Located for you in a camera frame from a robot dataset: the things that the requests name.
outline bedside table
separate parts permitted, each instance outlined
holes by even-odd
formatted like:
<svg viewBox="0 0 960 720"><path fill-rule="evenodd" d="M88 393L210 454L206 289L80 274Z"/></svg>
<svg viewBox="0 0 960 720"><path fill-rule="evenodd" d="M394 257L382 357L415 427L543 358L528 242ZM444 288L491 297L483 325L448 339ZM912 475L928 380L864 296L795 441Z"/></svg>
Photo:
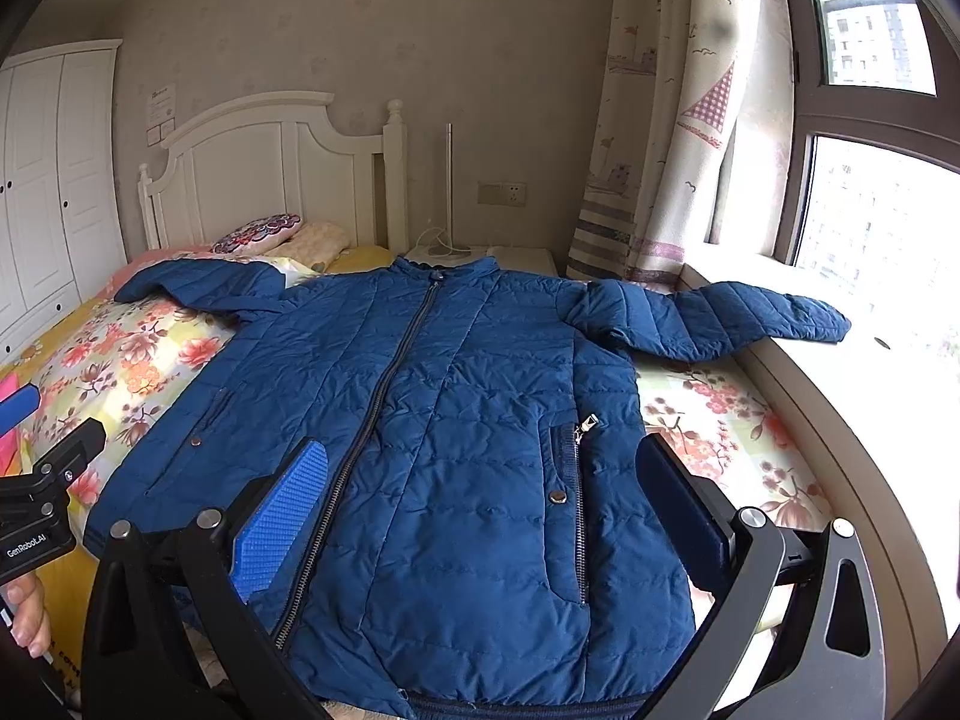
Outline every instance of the bedside table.
<svg viewBox="0 0 960 720"><path fill-rule="evenodd" d="M429 245L421 245L403 256L411 262L424 263L425 265L443 265L446 268L454 268L490 256L496 258L497 264L504 271L526 271L528 274L542 276L557 275L553 257L545 248L470 247L469 254L452 257L431 257L427 253L429 250Z"/></svg>

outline finger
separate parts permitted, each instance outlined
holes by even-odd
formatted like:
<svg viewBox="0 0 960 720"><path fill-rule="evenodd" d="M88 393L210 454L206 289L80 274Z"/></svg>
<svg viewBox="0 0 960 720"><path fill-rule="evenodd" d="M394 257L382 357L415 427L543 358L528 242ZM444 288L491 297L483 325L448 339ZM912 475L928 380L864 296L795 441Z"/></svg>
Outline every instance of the finger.
<svg viewBox="0 0 960 720"><path fill-rule="evenodd" d="M40 630L34 640L30 642L30 657L39 658L43 653L50 649L50 615L44 611L43 619L40 621Z"/></svg>
<svg viewBox="0 0 960 720"><path fill-rule="evenodd" d="M12 604L22 604L37 588L37 575L34 572L17 577L6 585L7 598Z"/></svg>
<svg viewBox="0 0 960 720"><path fill-rule="evenodd" d="M13 616L13 638L21 647L34 640L43 623L43 591L35 590L17 608Z"/></svg>

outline wardrobe door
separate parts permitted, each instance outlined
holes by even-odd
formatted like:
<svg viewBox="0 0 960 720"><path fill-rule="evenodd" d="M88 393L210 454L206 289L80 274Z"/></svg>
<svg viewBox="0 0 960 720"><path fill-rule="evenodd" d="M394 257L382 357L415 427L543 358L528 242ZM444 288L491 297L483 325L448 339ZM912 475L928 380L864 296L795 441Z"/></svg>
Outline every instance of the wardrobe door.
<svg viewBox="0 0 960 720"><path fill-rule="evenodd" d="M64 57L13 68L4 176L13 258L27 308L73 281L56 186L56 101Z"/></svg>
<svg viewBox="0 0 960 720"><path fill-rule="evenodd" d="M64 57L56 126L59 197L81 300L93 298L127 264L113 192L112 50Z"/></svg>
<svg viewBox="0 0 960 720"><path fill-rule="evenodd" d="M10 246L10 224L7 220L7 180L3 175L3 133L7 121L7 101L10 98L10 81L13 70L0 73L0 332L16 322L27 312L20 294L20 283L13 264Z"/></svg>

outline power outlet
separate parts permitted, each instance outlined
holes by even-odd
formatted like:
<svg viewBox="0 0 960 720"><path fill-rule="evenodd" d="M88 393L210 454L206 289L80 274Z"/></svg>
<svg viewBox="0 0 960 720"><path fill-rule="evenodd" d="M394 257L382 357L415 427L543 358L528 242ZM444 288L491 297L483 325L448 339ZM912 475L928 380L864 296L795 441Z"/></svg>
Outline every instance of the power outlet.
<svg viewBox="0 0 960 720"><path fill-rule="evenodd" d="M500 195L504 205L522 208L527 204L527 185L503 183L500 185Z"/></svg>
<svg viewBox="0 0 960 720"><path fill-rule="evenodd" d="M502 184L481 182L477 185L477 202L481 205L509 205L522 208L527 204L527 185L515 182Z"/></svg>

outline jacket collar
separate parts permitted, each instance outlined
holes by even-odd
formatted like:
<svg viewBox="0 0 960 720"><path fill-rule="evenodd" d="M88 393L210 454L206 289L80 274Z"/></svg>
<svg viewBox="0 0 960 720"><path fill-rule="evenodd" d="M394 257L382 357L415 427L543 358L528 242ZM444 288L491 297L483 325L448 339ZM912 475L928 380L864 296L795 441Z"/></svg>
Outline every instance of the jacket collar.
<svg viewBox="0 0 960 720"><path fill-rule="evenodd" d="M496 264L496 259L493 259L493 257L483 257L470 263L454 266L454 268L440 265L422 265L421 263L410 262L406 257L397 257L394 264L390 266L390 270L395 274L406 274L413 278L429 279L432 272L440 271L444 279L468 279L492 274L499 271L500 266Z"/></svg>

